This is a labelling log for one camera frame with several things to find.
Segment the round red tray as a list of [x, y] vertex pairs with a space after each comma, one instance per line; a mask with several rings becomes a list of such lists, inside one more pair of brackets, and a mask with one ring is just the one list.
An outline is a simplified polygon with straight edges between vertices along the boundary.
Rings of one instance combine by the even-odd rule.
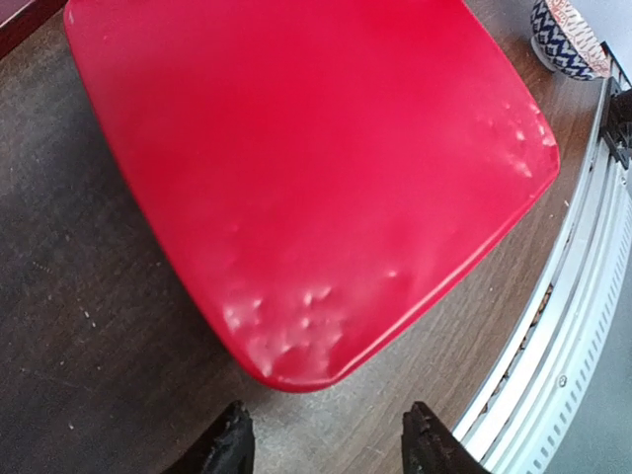
[[61, 10], [65, 0], [1, 0], [0, 58]]

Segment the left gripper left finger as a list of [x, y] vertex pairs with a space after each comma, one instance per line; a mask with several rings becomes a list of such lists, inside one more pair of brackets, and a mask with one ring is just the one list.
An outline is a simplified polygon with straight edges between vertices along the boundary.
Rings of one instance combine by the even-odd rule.
[[253, 473], [255, 448], [253, 420], [237, 400], [172, 464], [172, 472]]

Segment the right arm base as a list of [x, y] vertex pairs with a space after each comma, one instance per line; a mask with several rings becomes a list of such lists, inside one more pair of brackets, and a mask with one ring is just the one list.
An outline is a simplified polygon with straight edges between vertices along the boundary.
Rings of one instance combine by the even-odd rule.
[[614, 160], [628, 170], [631, 164], [631, 91], [623, 91], [612, 78], [606, 83], [599, 136], [604, 139]]

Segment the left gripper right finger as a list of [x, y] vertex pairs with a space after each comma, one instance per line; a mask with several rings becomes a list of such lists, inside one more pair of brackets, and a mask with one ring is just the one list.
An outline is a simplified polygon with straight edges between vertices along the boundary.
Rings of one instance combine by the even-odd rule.
[[488, 474], [424, 402], [403, 414], [401, 454], [405, 474]]

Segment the red box lid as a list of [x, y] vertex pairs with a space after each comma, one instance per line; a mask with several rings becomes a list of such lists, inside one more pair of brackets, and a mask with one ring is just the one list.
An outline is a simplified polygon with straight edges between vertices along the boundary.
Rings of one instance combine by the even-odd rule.
[[326, 388], [378, 353], [560, 170], [461, 1], [71, 1], [64, 26], [171, 265], [278, 390]]

